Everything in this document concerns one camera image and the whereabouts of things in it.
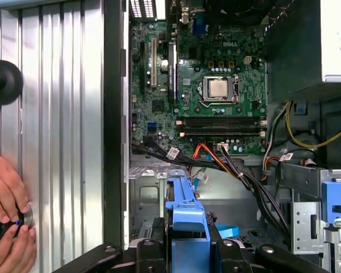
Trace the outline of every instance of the rubber suction cup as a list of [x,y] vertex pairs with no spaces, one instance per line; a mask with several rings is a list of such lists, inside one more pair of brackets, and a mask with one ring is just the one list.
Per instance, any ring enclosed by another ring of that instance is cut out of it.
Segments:
[[0,105],[14,102],[23,91],[23,76],[15,64],[0,60]]

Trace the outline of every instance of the motherboard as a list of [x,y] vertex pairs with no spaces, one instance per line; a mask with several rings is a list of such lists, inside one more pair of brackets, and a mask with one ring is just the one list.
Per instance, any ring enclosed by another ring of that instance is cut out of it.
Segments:
[[264,30],[167,22],[132,25],[131,138],[168,150],[197,143],[263,154]]

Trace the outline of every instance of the black knob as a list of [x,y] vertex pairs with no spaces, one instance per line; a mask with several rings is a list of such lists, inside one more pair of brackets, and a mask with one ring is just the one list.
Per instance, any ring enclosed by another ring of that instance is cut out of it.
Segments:
[[1,223],[0,222],[0,238],[4,235],[4,233],[12,226],[12,225],[18,225],[18,230],[16,231],[16,235],[15,237],[18,235],[19,233],[19,229],[22,225],[28,225],[31,226],[32,224],[32,210],[30,209],[29,212],[27,212],[26,214],[23,214],[21,212],[18,213],[19,216],[19,220],[16,222],[8,222],[8,223]]
[[9,61],[0,60],[0,105],[14,102],[23,91],[23,76]]

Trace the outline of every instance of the fan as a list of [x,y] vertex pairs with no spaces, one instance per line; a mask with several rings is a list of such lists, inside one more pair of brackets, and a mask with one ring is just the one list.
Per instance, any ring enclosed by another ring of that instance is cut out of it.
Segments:
[[206,24],[260,24],[276,0],[204,0]]

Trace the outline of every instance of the pcie slot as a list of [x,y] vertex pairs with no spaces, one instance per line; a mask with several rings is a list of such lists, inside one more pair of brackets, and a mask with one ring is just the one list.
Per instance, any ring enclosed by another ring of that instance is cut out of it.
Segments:
[[174,42],[169,43],[168,50],[168,101],[174,105],[177,101],[177,47]]
[[145,92],[145,42],[140,42],[139,52],[139,81],[140,81],[140,92]]
[[196,136],[249,136],[249,137],[259,137],[260,129],[257,127],[254,128],[184,128],[182,132],[180,132],[180,137],[196,137]]
[[152,68],[151,68],[151,87],[157,87],[157,38],[152,38],[151,41],[151,55],[152,55]]

